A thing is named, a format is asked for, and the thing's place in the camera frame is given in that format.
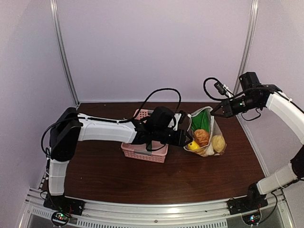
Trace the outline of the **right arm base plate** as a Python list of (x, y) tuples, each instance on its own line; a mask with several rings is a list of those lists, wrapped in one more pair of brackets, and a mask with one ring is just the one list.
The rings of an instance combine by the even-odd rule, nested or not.
[(227, 207), (230, 215), (258, 210), (262, 207), (266, 207), (267, 205), (268, 202), (266, 199), (258, 199), (257, 201), (252, 201), (248, 196), (241, 198), (230, 198), (227, 201)]

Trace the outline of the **clear zip top bag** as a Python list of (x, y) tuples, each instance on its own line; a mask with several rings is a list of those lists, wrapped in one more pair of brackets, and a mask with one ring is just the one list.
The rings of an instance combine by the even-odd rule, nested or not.
[(226, 149), (226, 141), (215, 117), (211, 115), (212, 107), (206, 106), (188, 114), (187, 132), (192, 141), (184, 146), (184, 150), (201, 157), (220, 156)]

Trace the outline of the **yellow lemon toy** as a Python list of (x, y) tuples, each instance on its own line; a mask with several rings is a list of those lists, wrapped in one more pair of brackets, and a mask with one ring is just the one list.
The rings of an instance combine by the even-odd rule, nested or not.
[(195, 141), (188, 143), (187, 147), (190, 151), (194, 151), (200, 148), (200, 146)]

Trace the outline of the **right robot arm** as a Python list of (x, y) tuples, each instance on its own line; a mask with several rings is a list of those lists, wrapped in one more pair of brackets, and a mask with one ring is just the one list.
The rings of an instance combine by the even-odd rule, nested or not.
[(254, 209), (266, 195), (303, 181), (304, 179), (304, 112), (279, 87), (274, 84), (260, 83), (255, 72), (246, 72), (239, 76), (241, 91), (233, 94), (226, 85), (214, 78), (214, 87), (224, 96), (218, 98), (219, 104), (211, 111), (212, 116), (230, 118), (249, 110), (267, 109), (281, 120), (285, 129), (276, 133), (267, 130), (262, 135), (274, 140), (271, 143), (282, 154), (286, 152), (294, 157), (287, 165), (273, 174), (251, 184), (243, 204), (246, 209)]

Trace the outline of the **pink perforated plastic basket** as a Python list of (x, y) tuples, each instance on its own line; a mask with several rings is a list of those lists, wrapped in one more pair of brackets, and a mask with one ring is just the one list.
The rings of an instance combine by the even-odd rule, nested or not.
[(163, 145), (160, 142), (152, 141), (153, 151), (146, 151), (146, 144), (135, 145), (129, 143), (122, 143), (121, 149), (125, 157), (133, 158), (148, 162), (164, 163), (168, 152), (168, 145)]

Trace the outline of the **right aluminium corner post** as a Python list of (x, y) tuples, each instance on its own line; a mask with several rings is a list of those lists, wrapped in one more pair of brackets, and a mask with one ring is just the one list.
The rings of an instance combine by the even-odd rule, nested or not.
[(248, 21), (248, 27), (247, 27), (247, 34), (243, 49), (243, 54), (240, 62), (240, 67), (237, 74), (237, 79), (234, 87), (234, 93), (238, 92), (240, 90), (240, 82), (238, 80), (238, 77), (245, 73), (247, 62), (249, 60), (249, 54), (252, 46), (252, 42), (255, 35), (255, 30), (257, 26), (257, 18), (258, 18), (258, 9), (259, 9), (259, 0), (252, 0), (251, 1), (251, 8), (250, 8), (250, 14), (249, 14), (249, 21)]

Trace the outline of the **pale yellow wrinkled fruit toy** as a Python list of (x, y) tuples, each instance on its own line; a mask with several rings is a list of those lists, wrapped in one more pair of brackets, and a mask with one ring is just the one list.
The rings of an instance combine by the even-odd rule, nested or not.
[(213, 149), (218, 153), (224, 151), (224, 148), (226, 146), (224, 137), (222, 135), (214, 135), (212, 137), (212, 146)]

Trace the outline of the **circuit board with leds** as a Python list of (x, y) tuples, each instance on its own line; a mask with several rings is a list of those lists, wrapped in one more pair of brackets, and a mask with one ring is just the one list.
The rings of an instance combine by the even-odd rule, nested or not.
[(60, 211), (55, 211), (52, 215), (51, 215), (51, 222), (55, 225), (55, 226), (65, 226), (69, 221), (71, 220), (71, 216), (66, 214), (66, 213), (62, 213)]
[(242, 215), (242, 220), (246, 225), (254, 226), (258, 225), (261, 220), (261, 214), (260, 213), (250, 213)]

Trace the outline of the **brown potato toy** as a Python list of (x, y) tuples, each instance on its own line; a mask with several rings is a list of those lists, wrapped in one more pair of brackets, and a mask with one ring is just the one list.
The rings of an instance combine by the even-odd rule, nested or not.
[(210, 135), (204, 129), (197, 129), (194, 132), (194, 141), (200, 146), (206, 146), (209, 143)]

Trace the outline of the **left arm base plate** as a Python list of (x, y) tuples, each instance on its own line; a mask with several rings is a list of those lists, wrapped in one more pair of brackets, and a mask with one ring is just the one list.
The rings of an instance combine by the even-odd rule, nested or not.
[(84, 210), (85, 202), (79, 199), (68, 198), (65, 195), (52, 196), (47, 192), (43, 206), (55, 211), (63, 212), (67, 215), (81, 216)]

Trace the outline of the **front aluminium frame rail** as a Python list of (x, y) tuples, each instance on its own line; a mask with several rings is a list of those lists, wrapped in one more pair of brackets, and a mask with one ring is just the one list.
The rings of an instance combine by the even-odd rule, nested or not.
[(259, 209), (262, 223), (248, 219), (253, 210), (232, 215), (227, 200), (180, 204), (120, 204), (85, 200), (81, 215), (73, 215), (66, 228), (293, 228), (289, 206), (281, 191), (268, 195)]

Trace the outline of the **dark green cucumber toy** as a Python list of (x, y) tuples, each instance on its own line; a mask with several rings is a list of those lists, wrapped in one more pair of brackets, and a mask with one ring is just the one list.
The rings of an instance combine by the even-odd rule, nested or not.
[(145, 148), (146, 148), (146, 151), (152, 152), (153, 151), (152, 142), (147, 143)]

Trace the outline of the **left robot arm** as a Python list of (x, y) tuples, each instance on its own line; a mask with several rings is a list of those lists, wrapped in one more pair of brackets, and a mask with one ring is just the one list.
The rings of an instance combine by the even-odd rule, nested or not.
[(192, 136), (179, 128), (185, 113), (174, 113), (167, 107), (158, 106), (146, 117), (138, 110), (127, 120), (105, 119), (78, 113), (68, 108), (50, 127), (49, 138), (49, 202), (58, 211), (68, 207), (64, 195), (67, 166), (73, 158), (78, 142), (114, 141), (134, 145), (159, 142), (162, 145), (184, 147), (192, 142)]

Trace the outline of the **left circuit board with LEDs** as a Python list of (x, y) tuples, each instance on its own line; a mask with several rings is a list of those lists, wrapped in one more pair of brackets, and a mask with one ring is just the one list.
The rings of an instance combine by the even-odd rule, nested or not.
[(66, 213), (62, 213), (60, 211), (55, 211), (52, 215), (51, 215), (51, 222), (55, 225), (55, 226), (65, 226), (69, 221), (71, 220), (71, 216), (66, 214)]

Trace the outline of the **green bok choy toy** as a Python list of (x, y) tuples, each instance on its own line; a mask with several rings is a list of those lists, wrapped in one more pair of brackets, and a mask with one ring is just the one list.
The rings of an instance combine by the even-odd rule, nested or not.
[(191, 114), (191, 130), (195, 132), (196, 130), (203, 129), (210, 133), (210, 109), (208, 107), (199, 109)]

